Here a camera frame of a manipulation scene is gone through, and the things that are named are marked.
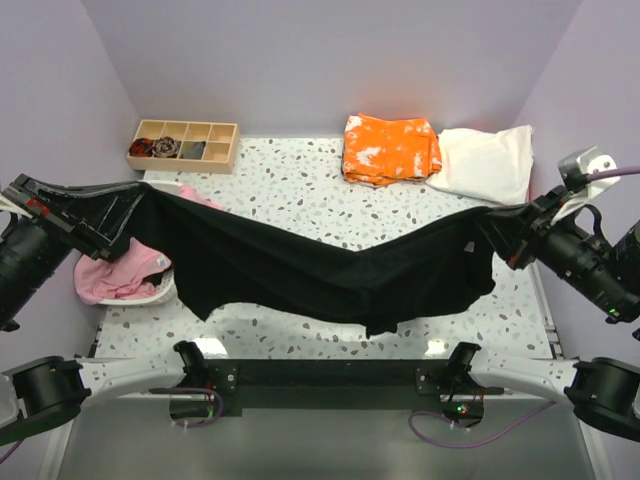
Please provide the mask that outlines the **black t-shirt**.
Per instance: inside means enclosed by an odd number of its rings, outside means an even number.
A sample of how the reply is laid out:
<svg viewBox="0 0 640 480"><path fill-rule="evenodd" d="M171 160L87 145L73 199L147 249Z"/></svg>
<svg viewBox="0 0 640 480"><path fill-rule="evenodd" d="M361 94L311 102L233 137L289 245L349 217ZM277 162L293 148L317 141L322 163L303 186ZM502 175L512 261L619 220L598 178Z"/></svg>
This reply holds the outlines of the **black t-shirt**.
<svg viewBox="0 0 640 480"><path fill-rule="evenodd" d="M201 320L251 303L374 336L464 312L494 290L488 213L467 209L351 251L147 189L126 230L171 261L180 301Z"/></svg>

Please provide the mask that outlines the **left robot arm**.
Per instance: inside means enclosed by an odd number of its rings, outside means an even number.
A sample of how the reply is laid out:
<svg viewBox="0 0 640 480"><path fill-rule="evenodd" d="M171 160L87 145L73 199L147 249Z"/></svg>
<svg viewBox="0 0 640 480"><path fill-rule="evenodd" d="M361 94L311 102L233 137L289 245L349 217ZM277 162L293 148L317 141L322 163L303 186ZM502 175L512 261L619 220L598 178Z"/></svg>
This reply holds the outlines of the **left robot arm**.
<svg viewBox="0 0 640 480"><path fill-rule="evenodd" d="M125 228L153 192L146 182L61 187L20 175L1 194L11 220L1 234L1 329L74 249L114 260L125 252ZM180 341L138 358L47 356L1 375L1 443L22 441L66 424L101 401L144 391L196 392L207 380L198 346Z"/></svg>

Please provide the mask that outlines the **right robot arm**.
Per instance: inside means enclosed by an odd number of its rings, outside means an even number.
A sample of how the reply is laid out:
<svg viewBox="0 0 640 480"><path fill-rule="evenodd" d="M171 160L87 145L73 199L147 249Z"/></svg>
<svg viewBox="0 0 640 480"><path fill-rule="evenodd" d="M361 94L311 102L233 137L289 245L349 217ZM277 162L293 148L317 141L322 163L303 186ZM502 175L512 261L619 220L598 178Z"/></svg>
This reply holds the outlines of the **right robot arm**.
<svg viewBox="0 0 640 480"><path fill-rule="evenodd" d="M538 260L605 313L608 323L634 322L639 317L639 228L633 226L611 245L602 233L602 214L591 204L584 206L593 216L591 231L576 225L575 213L556 219L568 203L568 190L556 187L527 204L487 210L478 217L478 228L509 268ZM441 380L459 393L494 387L570 404L587 425L639 439L639 370L619 360L539 360L461 342Z"/></svg>

